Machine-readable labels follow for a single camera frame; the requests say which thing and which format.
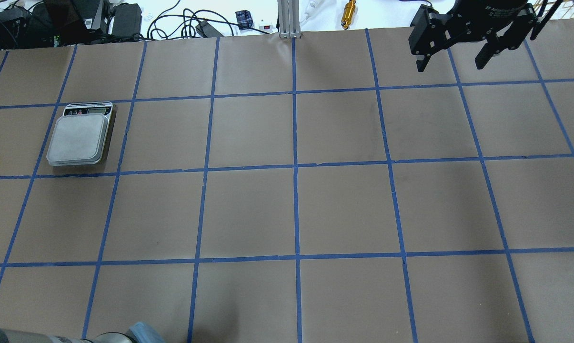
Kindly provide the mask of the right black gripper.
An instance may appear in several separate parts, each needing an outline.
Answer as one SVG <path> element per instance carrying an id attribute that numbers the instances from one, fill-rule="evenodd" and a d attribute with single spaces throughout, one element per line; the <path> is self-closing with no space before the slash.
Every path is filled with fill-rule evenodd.
<path id="1" fill-rule="evenodd" d="M 431 56 L 457 43 L 486 41 L 475 57 L 482 70 L 503 50 L 515 50 L 537 25 L 539 17 L 526 0 L 457 0 L 441 14 L 420 6 L 410 24 L 408 42 L 416 56 L 418 72 L 424 72 Z"/>

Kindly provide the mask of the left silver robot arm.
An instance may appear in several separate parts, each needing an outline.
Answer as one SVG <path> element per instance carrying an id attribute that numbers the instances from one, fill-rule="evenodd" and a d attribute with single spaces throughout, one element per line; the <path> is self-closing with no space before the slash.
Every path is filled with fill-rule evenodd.
<path id="1" fill-rule="evenodd" d="M 125 333 L 106 332 L 96 337 L 66 337 L 0 328 L 0 343 L 164 343 L 166 340 L 145 322 L 137 322 Z"/>

